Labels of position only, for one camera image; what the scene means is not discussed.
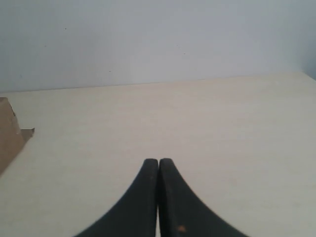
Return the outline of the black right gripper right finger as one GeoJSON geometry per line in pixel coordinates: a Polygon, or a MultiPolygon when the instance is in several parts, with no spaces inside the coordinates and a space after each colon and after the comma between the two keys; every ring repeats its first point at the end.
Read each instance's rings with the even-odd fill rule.
{"type": "Polygon", "coordinates": [[[191,190],[170,158],[159,162],[158,213],[162,237],[244,237],[191,190]]]}

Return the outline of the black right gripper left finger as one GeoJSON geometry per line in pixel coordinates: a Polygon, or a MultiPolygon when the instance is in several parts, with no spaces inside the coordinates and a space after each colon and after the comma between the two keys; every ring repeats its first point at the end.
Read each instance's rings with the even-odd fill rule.
{"type": "Polygon", "coordinates": [[[78,237],[154,237],[157,226],[158,161],[144,160],[119,201],[78,237]]]}

